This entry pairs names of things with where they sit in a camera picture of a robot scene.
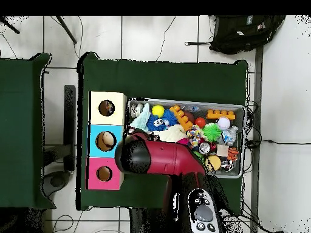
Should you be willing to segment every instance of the green spiky ball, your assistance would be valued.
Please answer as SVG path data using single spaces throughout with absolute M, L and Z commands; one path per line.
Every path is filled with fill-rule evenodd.
M 218 125 L 216 123 L 207 124 L 202 129 L 202 131 L 203 134 L 207 137 L 209 142 L 216 141 L 221 135 L 221 130 L 218 128 Z

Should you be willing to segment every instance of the blue plush toy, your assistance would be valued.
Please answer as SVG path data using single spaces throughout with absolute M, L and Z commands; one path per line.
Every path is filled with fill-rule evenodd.
M 177 118 L 175 117 L 173 112 L 168 109 L 164 111 L 164 114 L 161 117 L 161 119 L 163 120 L 166 128 L 178 124 Z
M 165 130 L 166 126 L 162 118 L 151 114 L 147 122 L 147 128 L 149 131 L 163 131 Z

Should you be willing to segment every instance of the white wall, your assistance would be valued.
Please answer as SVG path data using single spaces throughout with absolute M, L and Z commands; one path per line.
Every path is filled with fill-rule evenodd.
M 264 47 L 263 139 L 311 142 L 311 24 L 287 16 Z M 269 229 L 311 233 L 311 146 L 261 144 L 259 217 Z

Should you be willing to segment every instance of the black backpack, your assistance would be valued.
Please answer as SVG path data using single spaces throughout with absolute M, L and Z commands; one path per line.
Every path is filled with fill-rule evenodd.
M 285 15 L 215 15 L 210 50 L 227 55 L 251 51 L 270 42 Z

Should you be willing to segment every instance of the red ball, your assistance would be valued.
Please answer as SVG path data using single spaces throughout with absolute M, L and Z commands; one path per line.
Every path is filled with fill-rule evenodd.
M 200 128 L 203 128 L 207 124 L 205 119 L 202 117 L 196 118 L 194 123 L 195 123 L 195 125 L 198 125 Z

